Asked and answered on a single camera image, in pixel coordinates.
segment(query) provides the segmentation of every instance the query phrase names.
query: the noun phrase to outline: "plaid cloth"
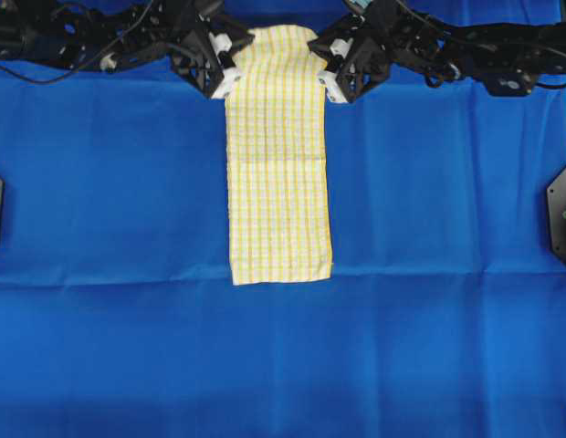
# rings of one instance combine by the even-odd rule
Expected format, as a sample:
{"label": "plaid cloth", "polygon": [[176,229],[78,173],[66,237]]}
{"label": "plaid cloth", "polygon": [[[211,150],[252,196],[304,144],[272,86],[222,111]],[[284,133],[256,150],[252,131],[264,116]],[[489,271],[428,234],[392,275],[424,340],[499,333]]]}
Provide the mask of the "plaid cloth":
{"label": "plaid cloth", "polygon": [[298,26],[252,31],[226,100],[230,264],[235,285],[330,277],[325,63]]}

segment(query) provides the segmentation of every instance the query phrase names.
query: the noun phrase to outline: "towel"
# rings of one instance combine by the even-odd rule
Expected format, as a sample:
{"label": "towel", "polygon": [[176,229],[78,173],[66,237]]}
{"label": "towel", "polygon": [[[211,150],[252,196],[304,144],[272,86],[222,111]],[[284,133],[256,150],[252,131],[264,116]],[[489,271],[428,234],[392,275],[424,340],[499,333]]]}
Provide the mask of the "towel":
{"label": "towel", "polygon": [[330,277],[325,63],[299,26],[251,31],[226,99],[230,265],[235,285]]}

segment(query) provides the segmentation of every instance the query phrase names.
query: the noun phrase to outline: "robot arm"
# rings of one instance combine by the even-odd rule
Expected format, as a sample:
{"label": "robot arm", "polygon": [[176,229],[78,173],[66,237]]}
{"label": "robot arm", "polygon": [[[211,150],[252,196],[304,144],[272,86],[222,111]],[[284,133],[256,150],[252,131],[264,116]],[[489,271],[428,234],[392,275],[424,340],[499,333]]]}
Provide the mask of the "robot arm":
{"label": "robot arm", "polygon": [[115,73],[169,57],[172,70],[206,97],[223,99],[240,78],[232,56],[251,44],[247,29],[222,12],[223,0],[151,0],[105,16],[75,2],[4,0],[0,60]]}
{"label": "robot arm", "polygon": [[381,85],[392,64],[432,88],[472,78],[500,97],[528,96],[542,74],[566,74],[566,23],[450,26],[403,0],[344,3],[351,12],[309,43],[328,61],[320,81],[334,102],[352,103]]}

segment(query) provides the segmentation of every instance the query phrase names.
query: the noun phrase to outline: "cable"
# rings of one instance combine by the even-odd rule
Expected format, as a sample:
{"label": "cable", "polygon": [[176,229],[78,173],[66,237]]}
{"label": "cable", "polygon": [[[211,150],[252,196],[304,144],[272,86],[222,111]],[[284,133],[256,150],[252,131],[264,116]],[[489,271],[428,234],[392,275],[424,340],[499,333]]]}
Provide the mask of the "cable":
{"label": "cable", "polygon": [[537,87],[541,87],[542,89],[566,89],[566,83],[560,85],[552,85],[552,84],[541,84],[537,82]]}
{"label": "cable", "polygon": [[21,73],[17,73],[16,71],[14,71],[10,68],[2,66],[1,64],[0,64],[0,70],[4,71],[5,73],[7,73],[7,74],[9,74],[9,75],[11,75],[15,78],[21,79],[21,80],[23,80],[27,83],[34,84],[34,85],[51,85],[51,84],[55,84],[57,82],[60,82],[64,79],[70,78],[71,76],[77,74],[79,71],[81,71],[81,70],[89,67],[90,65],[92,65],[100,57],[104,56],[115,44],[117,44],[119,41],[121,41],[123,38],[125,38],[138,25],[140,25],[141,22],[147,16],[147,14],[149,14],[149,11],[152,9],[153,5],[156,2],[157,2],[157,0],[151,0],[149,2],[149,4],[147,6],[145,6],[145,9],[143,10],[142,14],[139,16],[137,21],[135,21],[135,23],[133,23],[131,26],[129,26],[129,28],[127,30],[125,30],[122,34],[120,34],[115,39],[110,41],[109,44],[107,46],[105,46],[103,49],[101,49],[100,52],[97,53],[94,57],[92,57],[88,61],[84,62],[83,64],[80,64],[79,66],[71,69],[69,72],[64,73],[61,76],[58,76],[58,77],[55,77],[55,78],[52,78],[52,79],[33,79],[33,78],[29,78],[25,75],[22,75]]}
{"label": "cable", "polygon": [[[482,47],[488,50],[492,51],[492,44],[493,43],[486,43],[486,42],[478,42],[478,41],[469,41],[469,40],[465,40],[465,39],[461,39],[461,38],[456,38],[454,36],[451,36],[449,34],[446,33],[445,30],[443,30],[442,28],[440,28],[439,26],[436,26],[435,24],[433,24],[430,20],[424,18],[423,16],[417,14],[413,9],[411,9],[409,6],[407,6],[403,0],[394,0],[397,4],[399,4],[400,7],[402,7],[407,14],[409,14],[410,16],[413,16],[414,18],[416,18],[417,20],[422,21],[423,23],[425,23],[426,25],[428,25],[429,27],[433,28],[434,30],[436,30],[437,32],[439,32],[444,39],[448,39],[450,41],[453,41],[457,44],[463,44],[463,45],[468,45],[468,46],[478,46],[478,47]],[[544,46],[542,44],[537,44],[537,43],[528,43],[528,42],[505,42],[505,43],[500,43],[501,45],[506,45],[506,46],[529,46],[529,47],[534,47],[534,48],[538,48],[539,50],[545,50],[551,53],[554,53],[555,55],[559,55],[560,57],[564,57],[566,58],[566,53],[565,52],[561,52],[560,50],[557,50],[553,47],[549,47],[549,46]]]}

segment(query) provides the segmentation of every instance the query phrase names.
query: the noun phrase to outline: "blue tablecloth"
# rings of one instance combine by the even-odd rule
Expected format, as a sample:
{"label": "blue tablecloth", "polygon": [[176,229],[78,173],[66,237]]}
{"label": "blue tablecloth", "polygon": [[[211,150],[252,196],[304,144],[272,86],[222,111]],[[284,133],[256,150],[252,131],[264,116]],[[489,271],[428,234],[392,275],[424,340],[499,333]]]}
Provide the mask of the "blue tablecloth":
{"label": "blue tablecloth", "polygon": [[[560,19],[551,0],[411,4],[459,25]],[[345,13],[226,5],[251,26]],[[52,87],[0,73],[0,438],[566,437],[544,197],[566,91],[495,99],[395,68],[326,111],[333,279],[235,288],[224,102],[165,60]]]}

